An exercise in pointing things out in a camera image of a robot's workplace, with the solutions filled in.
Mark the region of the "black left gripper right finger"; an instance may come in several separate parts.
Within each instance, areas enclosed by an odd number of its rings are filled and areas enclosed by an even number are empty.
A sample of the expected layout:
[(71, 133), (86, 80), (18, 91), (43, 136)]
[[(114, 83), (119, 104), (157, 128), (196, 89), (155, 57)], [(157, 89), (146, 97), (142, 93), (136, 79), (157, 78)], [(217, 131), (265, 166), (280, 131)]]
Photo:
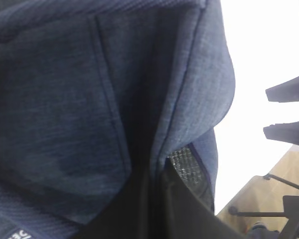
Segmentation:
[(174, 169), (162, 174), (167, 239), (243, 239), (189, 190)]

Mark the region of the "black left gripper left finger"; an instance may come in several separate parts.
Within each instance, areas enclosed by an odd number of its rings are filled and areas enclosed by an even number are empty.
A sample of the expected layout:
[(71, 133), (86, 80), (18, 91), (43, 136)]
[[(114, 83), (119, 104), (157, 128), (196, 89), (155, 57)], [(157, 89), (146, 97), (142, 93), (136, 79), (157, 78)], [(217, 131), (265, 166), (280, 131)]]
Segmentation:
[(149, 167), (133, 168), (122, 190), (75, 236), (76, 239), (149, 238)]

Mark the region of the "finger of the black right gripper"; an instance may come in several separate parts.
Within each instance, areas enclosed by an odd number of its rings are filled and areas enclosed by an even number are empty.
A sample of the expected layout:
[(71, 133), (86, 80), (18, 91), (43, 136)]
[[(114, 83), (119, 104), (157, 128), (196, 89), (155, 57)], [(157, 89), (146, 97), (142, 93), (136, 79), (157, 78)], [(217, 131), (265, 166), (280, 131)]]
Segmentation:
[(267, 139), (287, 142), (299, 146), (299, 121), (273, 124), (264, 127), (263, 132)]
[(299, 76), (266, 89), (270, 102), (299, 102)]

